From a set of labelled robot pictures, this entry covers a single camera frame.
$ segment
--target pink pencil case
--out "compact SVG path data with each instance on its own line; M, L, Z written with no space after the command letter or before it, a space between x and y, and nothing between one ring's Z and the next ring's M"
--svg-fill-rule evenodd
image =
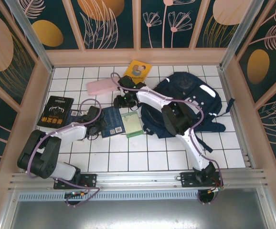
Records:
M119 80L119 77L113 77L113 80L117 83ZM118 90L117 85L114 84L111 78L87 83L86 87L89 95L105 94L108 92Z

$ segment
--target navy backpack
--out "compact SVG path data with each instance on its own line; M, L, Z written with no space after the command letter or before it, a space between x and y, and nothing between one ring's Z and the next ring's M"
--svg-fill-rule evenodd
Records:
M215 117L218 117L218 113L222 109L219 94L195 75L186 72L176 72L160 82L154 88L154 91L175 99L188 100L201 107L204 112L204 119L194 129L195 132L225 131L226 128L223 124L212 122ZM231 99L226 113L230 111L233 102L234 99ZM188 110L191 114L193 124L197 123L201 118L200 112L196 108L192 109L189 106ZM141 104L141 119L144 124L143 129L147 134L157 134L158 138L174 137L167 131L161 112L155 108L147 104ZM206 150L212 152L212 149L202 140L198 138L198 141Z

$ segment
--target cartoon character illustration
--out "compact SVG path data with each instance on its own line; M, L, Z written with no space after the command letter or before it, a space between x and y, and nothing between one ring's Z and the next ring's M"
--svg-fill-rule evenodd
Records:
M140 66L140 65L135 64L133 66L132 74L134 76L141 76L142 71L145 70L145 69L146 69L146 67L144 65Z
M53 113L56 115L59 112L64 113L65 110L59 106L53 106L49 108L49 111L53 111Z

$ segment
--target white tile floor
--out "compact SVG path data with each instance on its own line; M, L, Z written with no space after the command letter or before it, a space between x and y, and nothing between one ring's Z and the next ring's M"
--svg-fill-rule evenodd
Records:
M121 76L127 66L118 67L80 67L56 68L48 96L57 95L74 98L73 109L87 98L96 98L103 107L112 105L112 101L119 92L89 96L86 89L88 82L110 77L115 71ZM160 81L170 76L174 71L190 72L213 87L223 101L222 114L227 107L221 80L216 66L153 66L145 83L154 88ZM83 105L88 109L90 104ZM128 108L120 112L129 112ZM214 120L226 126L224 133L197 133L206 144L213 148L212 153L206 155L217 160L221 168L243 168L249 162L242 155L236 136L234 124L230 114ZM81 168L83 172L115 172L115 171L160 171L192 169L187 159L184 146L176 138L158 139L156 135L139 135L127 139L125 135L112 138L89 141L76 141L60 150L58 160Z

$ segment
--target green notebook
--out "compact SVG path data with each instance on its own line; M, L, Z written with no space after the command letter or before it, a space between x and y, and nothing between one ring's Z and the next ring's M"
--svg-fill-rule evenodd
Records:
M137 112L130 112L121 115L127 138L143 134Z

